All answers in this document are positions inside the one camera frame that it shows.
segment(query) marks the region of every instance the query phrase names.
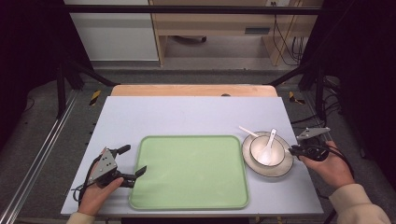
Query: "white table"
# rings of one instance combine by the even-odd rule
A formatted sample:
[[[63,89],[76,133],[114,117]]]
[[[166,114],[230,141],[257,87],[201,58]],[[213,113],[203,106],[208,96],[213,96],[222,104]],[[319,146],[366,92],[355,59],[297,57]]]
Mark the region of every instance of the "white table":
[[[96,124],[72,188],[82,184],[92,160],[104,147],[132,149],[116,158],[119,170],[134,171],[140,141],[148,135],[230,134],[242,143],[251,131],[271,131],[289,145],[297,144],[290,121],[279,97],[220,96],[109,96]],[[248,166],[249,203],[237,210],[141,211],[129,205],[129,189],[117,189],[99,215],[106,217],[255,217],[322,214],[309,173],[298,160],[281,177],[258,175]],[[63,215],[77,211],[69,192]]]

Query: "person's right hand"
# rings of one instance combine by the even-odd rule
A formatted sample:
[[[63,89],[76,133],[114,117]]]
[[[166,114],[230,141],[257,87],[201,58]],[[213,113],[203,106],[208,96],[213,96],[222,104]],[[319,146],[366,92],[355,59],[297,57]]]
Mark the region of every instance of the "person's right hand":
[[[338,151],[333,141],[326,142],[326,144],[334,151]],[[324,161],[312,161],[304,156],[300,156],[299,159],[307,167],[317,172],[328,185],[336,189],[356,183],[347,164],[333,153],[329,153]]]

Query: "sleeve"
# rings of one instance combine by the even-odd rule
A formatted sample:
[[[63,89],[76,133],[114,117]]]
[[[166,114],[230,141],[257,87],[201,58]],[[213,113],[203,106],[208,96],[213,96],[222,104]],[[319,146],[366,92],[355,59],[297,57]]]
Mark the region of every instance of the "sleeve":
[[[337,223],[389,223],[384,210],[372,204],[364,188],[359,184],[345,185],[330,196],[338,214]]]
[[[95,217],[76,212],[72,214],[66,224],[93,224],[94,221]]]

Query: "person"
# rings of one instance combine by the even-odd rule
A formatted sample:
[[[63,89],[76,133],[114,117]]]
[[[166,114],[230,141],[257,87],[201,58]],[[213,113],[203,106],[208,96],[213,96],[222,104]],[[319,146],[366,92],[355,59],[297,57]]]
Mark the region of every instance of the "person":
[[[333,141],[327,145],[336,150]],[[372,204],[364,188],[355,182],[347,164],[338,156],[330,153],[325,161],[312,161],[304,156],[299,159],[335,188],[330,201],[338,214],[337,223],[390,223],[384,210]],[[67,224],[92,224],[107,197],[122,181],[122,177],[115,179],[103,189],[95,184],[87,187],[78,211],[72,214]]]

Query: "wooden cabinet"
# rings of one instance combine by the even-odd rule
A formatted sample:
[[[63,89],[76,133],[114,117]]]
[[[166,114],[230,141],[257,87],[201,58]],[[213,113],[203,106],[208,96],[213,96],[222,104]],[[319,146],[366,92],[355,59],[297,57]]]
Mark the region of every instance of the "wooden cabinet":
[[[323,0],[290,0],[289,7],[320,7]],[[154,6],[241,6],[265,7],[267,0],[149,0]],[[234,14],[152,14],[160,63],[169,35],[261,35],[273,65],[285,50],[281,38],[309,36],[317,16],[234,15]],[[275,31],[275,21],[279,30]]]

